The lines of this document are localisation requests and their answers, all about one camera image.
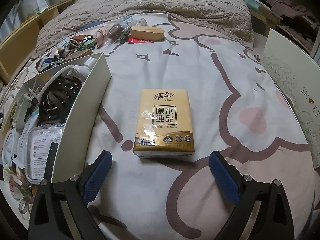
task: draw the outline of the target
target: bed sheet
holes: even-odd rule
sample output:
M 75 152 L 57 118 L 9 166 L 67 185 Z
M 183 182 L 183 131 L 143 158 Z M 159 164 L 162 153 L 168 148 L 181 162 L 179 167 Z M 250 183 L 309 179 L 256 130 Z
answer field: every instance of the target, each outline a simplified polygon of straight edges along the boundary
M 86 159 L 91 164 L 108 150 L 114 160 L 88 205 L 101 230 L 111 239 L 214 239 L 233 209 L 208 166 L 210 153 L 219 150 L 243 175 L 282 181 L 297 237 L 312 209 L 315 173 L 301 128 L 270 76 L 247 49 L 215 30 L 166 14 L 133 17 L 163 28 L 165 40 L 95 50 L 104 52 L 112 74 Z M 188 91 L 193 157 L 148 160 L 133 154 L 144 88 Z

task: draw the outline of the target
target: tape roll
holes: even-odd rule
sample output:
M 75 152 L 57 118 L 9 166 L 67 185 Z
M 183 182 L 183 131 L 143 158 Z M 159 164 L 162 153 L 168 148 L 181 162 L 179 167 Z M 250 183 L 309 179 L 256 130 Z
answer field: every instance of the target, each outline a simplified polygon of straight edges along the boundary
M 117 40 L 121 33 L 123 32 L 123 27 L 120 24 L 113 25 L 110 30 L 108 31 L 107 36 L 112 39 L 113 41 Z

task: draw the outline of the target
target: fluffy blanket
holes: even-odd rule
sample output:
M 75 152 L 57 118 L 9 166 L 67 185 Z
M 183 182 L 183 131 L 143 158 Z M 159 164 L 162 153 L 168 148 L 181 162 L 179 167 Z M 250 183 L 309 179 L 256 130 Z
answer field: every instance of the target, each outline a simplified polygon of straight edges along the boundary
M 145 11 L 212 28 L 253 49 L 251 15 L 244 0 L 78 0 L 41 29 L 32 58 L 89 23 Z

